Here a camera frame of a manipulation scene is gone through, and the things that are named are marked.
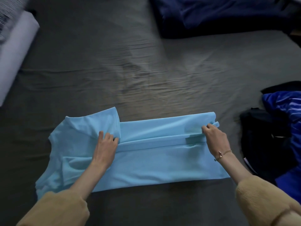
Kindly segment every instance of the hand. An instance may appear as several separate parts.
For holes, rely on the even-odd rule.
[[[218,157],[219,151],[224,153],[231,150],[226,133],[223,133],[214,125],[204,125],[202,131],[206,136],[209,151],[215,158]]]
[[[109,168],[115,157],[118,140],[119,138],[114,138],[110,133],[106,133],[103,138],[103,131],[100,131],[91,165]]]

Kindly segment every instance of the gray bed sheet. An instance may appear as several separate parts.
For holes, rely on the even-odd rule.
[[[301,49],[277,31],[160,38],[148,0],[32,0],[40,31],[0,108],[1,220],[35,203],[47,138],[65,116],[116,106],[121,121],[214,111],[239,157],[238,115],[260,90],[301,80]],[[248,225],[231,179],[93,193],[87,225]]]

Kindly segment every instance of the person's left hand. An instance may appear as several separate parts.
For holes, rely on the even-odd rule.
[[[103,138],[103,131],[100,131],[91,165],[109,168],[115,157],[118,140],[118,137],[114,138],[110,133],[106,133]]]

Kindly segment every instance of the forearm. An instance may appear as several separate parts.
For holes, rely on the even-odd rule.
[[[252,174],[239,162],[236,156],[229,152],[218,160],[236,184]]]
[[[90,164],[70,187],[70,190],[78,193],[82,199],[86,200],[105,172],[106,167]]]

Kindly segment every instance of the finger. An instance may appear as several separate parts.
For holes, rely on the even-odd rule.
[[[116,137],[116,138],[114,139],[114,143],[117,143],[117,144],[118,144],[118,141],[119,141],[119,138]]]
[[[208,128],[205,125],[203,125],[202,126],[202,133],[205,133],[207,130],[208,130]]]
[[[207,128],[211,129],[211,128],[214,128],[215,126],[212,125],[212,124],[207,124]]]
[[[110,133],[107,132],[106,135],[104,136],[104,139],[108,140],[109,138],[110,138]]]
[[[100,131],[98,134],[98,142],[101,142],[103,140],[103,131]]]

